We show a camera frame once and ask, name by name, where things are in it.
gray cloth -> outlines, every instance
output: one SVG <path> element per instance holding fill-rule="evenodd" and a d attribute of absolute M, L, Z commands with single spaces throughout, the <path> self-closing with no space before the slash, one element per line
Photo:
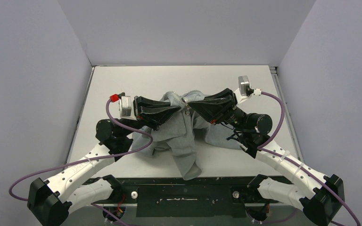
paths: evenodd
<path fill-rule="evenodd" d="M 198 90 L 188 92 L 181 97 L 189 101 L 203 100 L 204 95 Z M 166 92 L 160 101 L 170 102 L 171 106 L 180 106 L 181 109 L 163 125 L 155 131 L 149 127 L 143 127 L 142 130 L 153 136 L 153 143 L 140 151 L 147 156 L 154 156 L 155 150 L 170 149 L 173 158 L 184 180 L 196 178 L 202 172 L 199 161 L 196 157 L 194 129 L 202 129 L 206 143 L 230 148 L 240 149 L 238 143 L 234 140 L 227 141 L 226 138 L 233 134 L 231 129 L 222 125 L 211 125 L 206 122 L 199 114 L 192 109 L 187 109 L 186 104 L 175 92 Z M 147 144 L 149 138 L 140 133 L 133 133 L 134 142 L 132 149 L 142 147 Z"/>

white panel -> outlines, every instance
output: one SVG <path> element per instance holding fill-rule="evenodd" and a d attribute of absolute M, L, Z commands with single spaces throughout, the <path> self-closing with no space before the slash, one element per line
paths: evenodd
<path fill-rule="evenodd" d="M 93 65 L 278 65 L 314 0 L 59 0 Z"/>
<path fill-rule="evenodd" d="M 0 0 L 0 226 L 40 225 L 8 188 L 65 162 L 90 72 L 57 1 Z"/>
<path fill-rule="evenodd" d="M 317 0 L 278 72 L 305 163 L 342 178 L 362 223 L 362 1 Z"/>
<path fill-rule="evenodd" d="M 268 66 L 140 66 L 96 67 L 85 107 L 76 134 L 70 161 L 76 161 L 95 146 L 96 124 L 106 119 L 105 105 L 109 96 L 124 91 L 130 96 L 143 96 L 159 100 L 167 91 L 182 95 L 198 89 L 205 94 L 215 94 L 225 88 L 236 90 L 238 76 L 247 75 L 254 88 L 277 94 Z M 270 97 L 252 97 L 238 106 L 250 113 L 269 114 L 275 123 L 280 118 L 280 106 Z M 111 112 L 119 117 L 118 104 L 111 105 Z M 280 146 L 296 156 L 286 122 L 276 137 Z M 196 140 L 197 157 L 202 166 L 201 177 L 279 175 L 270 166 L 257 161 L 242 150 L 231 150 Z M 124 156 L 104 168 L 96 176 L 112 174 L 117 178 L 180 177 L 170 151 L 159 152 L 153 158 L 139 154 Z"/>

red connector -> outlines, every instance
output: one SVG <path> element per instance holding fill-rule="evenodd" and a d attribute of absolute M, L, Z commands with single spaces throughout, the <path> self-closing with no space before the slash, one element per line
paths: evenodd
<path fill-rule="evenodd" d="M 116 101 L 118 101 L 119 96 L 117 94 L 113 94 L 110 96 L 110 99 L 112 100 L 112 102 L 116 102 Z"/>

white cable clip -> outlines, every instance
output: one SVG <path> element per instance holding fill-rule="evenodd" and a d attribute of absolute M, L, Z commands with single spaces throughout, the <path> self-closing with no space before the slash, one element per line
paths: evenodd
<path fill-rule="evenodd" d="M 301 164 L 299 165 L 299 167 L 296 169 L 293 178 L 295 178 L 296 173 L 299 172 L 299 170 L 300 170 L 300 168 L 301 168 L 302 166 L 304 166 L 304 163 L 301 163 Z"/>
<path fill-rule="evenodd" d="M 278 159 L 277 165 L 275 165 L 275 167 L 274 167 L 275 170 L 278 169 L 278 167 L 281 165 L 281 162 L 282 162 L 282 161 L 285 159 L 285 157 L 287 157 L 289 154 L 291 154 L 291 152 L 288 151 L 288 150 L 286 150 L 286 151 L 284 152 L 284 154 L 281 156 L 281 158 Z"/>
<path fill-rule="evenodd" d="M 88 162 L 91 163 L 92 166 L 95 166 L 95 165 L 92 163 L 91 159 L 89 159 L 86 155 L 84 156 L 84 158 L 86 158 L 86 159 L 88 160 Z"/>
<path fill-rule="evenodd" d="M 262 95 L 262 89 L 254 89 L 253 95 L 255 96 L 261 96 Z"/>

cable tie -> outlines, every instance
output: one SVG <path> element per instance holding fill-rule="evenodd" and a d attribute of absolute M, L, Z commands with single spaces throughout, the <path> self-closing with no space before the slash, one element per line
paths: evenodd
<path fill-rule="evenodd" d="M 302 166 L 304 166 L 304 163 L 301 163 L 301 164 L 299 165 L 299 167 L 296 169 L 293 178 L 295 178 L 296 173 L 298 173 L 298 171 L 300 170 L 300 168 L 301 168 Z"/>
<path fill-rule="evenodd" d="M 277 165 L 275 165 L 275 167 L 274 167 L 275 170 L 278 169 L 278 167 L 281 165 L 281 162 L 282 162 L 282 161 L 285 159 L 285 157 L 287 157 L 289 154 L 291 154 L 291 152 L 288 151 L 288 150 L 286 150 L 286 151 L 284 152 L 284 154 L 281 156 L 281 158 L 278 159 Z"/>
<path fill-rule="evenodd" d="M 91 159 L 89 159 L 86 155 L 84 156 L 84 158 L 86 158 L 86 159 L 88 160 L 88 162 L 91 163 L 92 166 L 95 166 L 95 165 L 92 163 Z"/>

